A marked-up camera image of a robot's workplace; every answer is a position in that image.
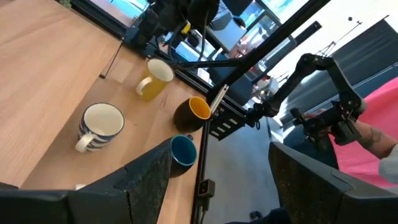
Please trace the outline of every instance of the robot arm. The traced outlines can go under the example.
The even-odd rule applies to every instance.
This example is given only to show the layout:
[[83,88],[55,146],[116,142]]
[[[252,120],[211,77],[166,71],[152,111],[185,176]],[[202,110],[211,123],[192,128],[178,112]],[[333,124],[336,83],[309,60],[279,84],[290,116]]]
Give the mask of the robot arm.
[[325,129],[331,127],[331,134],[335,142],[345,145],[358,140],[361,135],[353,125],[359,115],[366,109],[364,100],[353,90],[340,67],[333,58],[321,57],[313,54],[304,54],[297,62],[294,73],[289,77],[279,91],[262,104],[256,103],[253,110],[248,111],[248,124],[254,125],[263,116],[273,117],[279,112],[281,103],[288,97],[294,88],[316,70],[327,70],[338,90],[340,101],[332,101],[333,107],[320,113],[314,118],[305,120],[297,108],[292,109],[294,125],[302,124],[304,133],[309,140],[318,143],[327,138]]

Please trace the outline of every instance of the blue striped mug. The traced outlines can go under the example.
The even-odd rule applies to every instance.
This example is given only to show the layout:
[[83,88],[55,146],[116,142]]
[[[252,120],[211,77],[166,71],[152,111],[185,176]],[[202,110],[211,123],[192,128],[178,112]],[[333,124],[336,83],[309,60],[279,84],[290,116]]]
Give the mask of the blue striped mug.
[[107,103],[89,106],[80,121],[79,141],[75,149],[79,152],[99,151],[115,138],[124,127],[122,112]]

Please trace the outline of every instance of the mug handle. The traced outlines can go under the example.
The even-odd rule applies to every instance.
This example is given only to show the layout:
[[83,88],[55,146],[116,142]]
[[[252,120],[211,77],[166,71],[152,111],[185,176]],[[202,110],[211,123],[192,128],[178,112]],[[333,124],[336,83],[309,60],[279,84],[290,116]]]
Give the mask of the mug handle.
[[77,142],[75,149],[79,152],[85,152],[89,143],[95,138],[95,134],[85,134]]
[[138,86],[137,86],[137,88],[136,88],[136,93],[138,94],[138,95],[140,95],[140,96],[142,96],[142,89],[146,86],[146,85],[148,85],[148,84],[150,84],[152,82],[152,78],[151,77],[146,77],[145,79],[143,79],[139,84],[138,84]]

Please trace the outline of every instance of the blue mug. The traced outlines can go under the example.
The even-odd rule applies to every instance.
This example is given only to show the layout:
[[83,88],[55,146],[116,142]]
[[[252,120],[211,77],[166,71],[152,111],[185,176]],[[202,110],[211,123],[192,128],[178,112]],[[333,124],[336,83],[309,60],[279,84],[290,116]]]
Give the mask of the blue mug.
[[122,112],[107,103],[96,103],[83,113],[79,125],[79,152],[99,151],[115,138],[124,127]]
[[170,177],[178,177],[188,171],[197,159],[197,149],[191,138],[177,135],[170,139],[172,165]]

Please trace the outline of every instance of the person's arm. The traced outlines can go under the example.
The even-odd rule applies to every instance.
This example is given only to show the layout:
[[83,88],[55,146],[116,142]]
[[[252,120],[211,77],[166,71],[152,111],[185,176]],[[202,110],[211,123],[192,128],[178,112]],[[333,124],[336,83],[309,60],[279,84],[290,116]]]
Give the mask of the person's arm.
[[387,157],[392,148],[398,144],[393,137],[362,121],[355,122],[355,128],[362,135],[362,138],[358,140],[360,145],[379,159]]

